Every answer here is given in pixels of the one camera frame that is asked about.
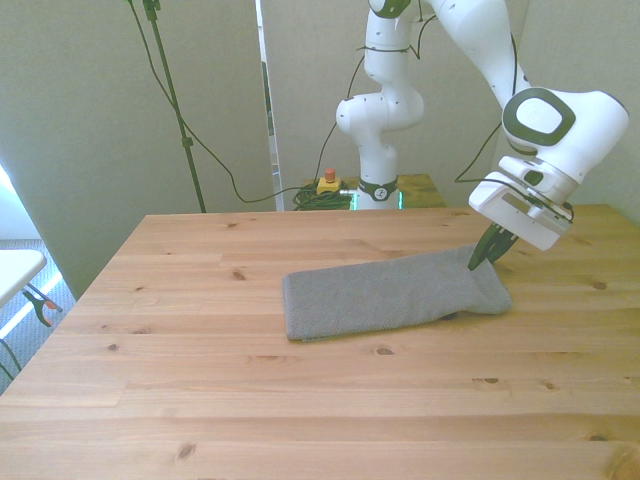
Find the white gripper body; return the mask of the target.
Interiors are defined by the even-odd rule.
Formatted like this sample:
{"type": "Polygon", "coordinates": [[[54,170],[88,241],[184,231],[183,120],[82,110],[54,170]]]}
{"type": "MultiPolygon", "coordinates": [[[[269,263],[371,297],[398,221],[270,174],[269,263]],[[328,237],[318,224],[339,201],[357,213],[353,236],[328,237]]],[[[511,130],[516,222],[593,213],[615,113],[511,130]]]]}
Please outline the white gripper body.
{"type": "Polygon", "coordinates": [[[507,179],[484,179],[469,205],[540,250],[548,250],[571,226],[568,214],[528,196],[507,179]]]}

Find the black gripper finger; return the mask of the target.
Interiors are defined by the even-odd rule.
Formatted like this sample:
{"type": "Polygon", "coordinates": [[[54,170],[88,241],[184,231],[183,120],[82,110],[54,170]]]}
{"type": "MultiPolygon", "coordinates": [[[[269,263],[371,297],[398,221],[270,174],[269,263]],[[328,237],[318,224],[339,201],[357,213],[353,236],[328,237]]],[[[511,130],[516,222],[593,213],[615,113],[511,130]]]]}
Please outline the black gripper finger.
{"type": "Polygon", "coordinates": [[[518,240],[518,236],[512,232],[499,232],[495,235],[493,243],[488,250],[487,260],[494,263],[501,258],[518,240]]]}
{"type": "Polygon", "coordinates": [[[468,269],[475,270],[484,260],[500,239],[500,226],[491,224],[476,244],[468,262],[468,269]]]}

